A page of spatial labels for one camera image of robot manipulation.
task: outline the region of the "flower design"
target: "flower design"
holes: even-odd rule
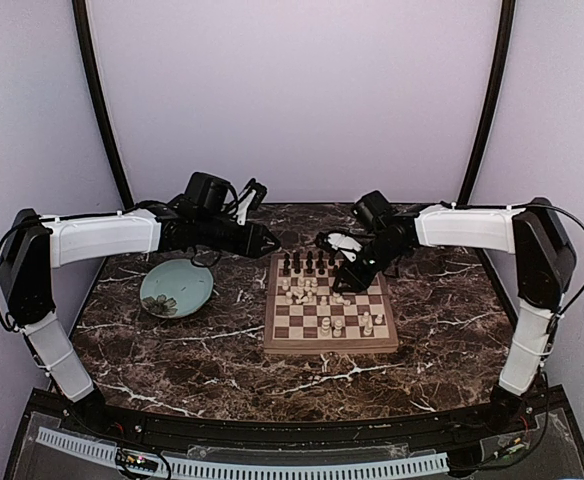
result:
[[[148,312],[159,317],[172,317],[177,312],[176,300],[168,298],[165,295],[159,295],[156,298],[145,297],[141,300],[141,303],[143,303],[143,307]]]

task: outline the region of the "plate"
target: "plate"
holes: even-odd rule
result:
[[[176,259],[154,267],[141,284],[141,305],[160,318],[182,318],[205,305],[214,279],[207,268]]]

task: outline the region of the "white cable tray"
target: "white cable tray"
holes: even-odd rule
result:
[[[45,427],[39,428],[36,441],[89,462],[114,469],[118,468],[114,462],[117,447],[111,442],[101,443],[86,440]],[[151,456],[159,463],[159,469],[154,473],[154,477],[166,478],[165,464],[155,455]],[[213,463],[164,456],[172,467],[174,480],[395,480],[418,478],[449,471],[446,453],[384,462],[305,467]],[[150,472],[143,469],[133,467],[129,467],[129,469],[140,474],[151,475]]]

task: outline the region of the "marble table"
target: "marble table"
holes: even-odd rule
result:
[[[316,232],[355,229],[349,205],[268,204],[251,219],[288,251]],[[178,416],[251,421],[334,421],[435,412],[489,400],[512,335],[476,254],[423,248],[387,278],[399,336],[395,353],[263,353],[270,259],[225,255],[214,292],[190,317],[155,318],[139,287],[183,253],[110,258],[72,336],[111,405]]]

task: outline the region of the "chessboard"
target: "chessboard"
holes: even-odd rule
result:
[[[325,271],[319,273],[314,268],[306,269],[306,255],[303,255],[302,269],[294,268],[285,272],[284,254],[272,255],[268,277],[268,297],[265,316],[264,350],[270,354],[320,354],[337,353],[391,353],[398,347],[396,326],[388,300],[385,278],[377,274],[370,287],[358,294],[344,293],[342,299],[333,296],[332,284],[335,266],[343,262],[335,259],[335,266],[325,262]],[[289,304],[284,285],[290,288],[303,287],[305,280],[316,278],[316,293],[303,304]],[[327,297],[327,305],[321,305],[321,298]],[[375,322],[372,331],[364,335],[362,318],[365,312],[373,318],[381,315],[380,323]],[[343,328],[340,336],[321,331],[322,320],[328,317],[332,325],[339,319]]]

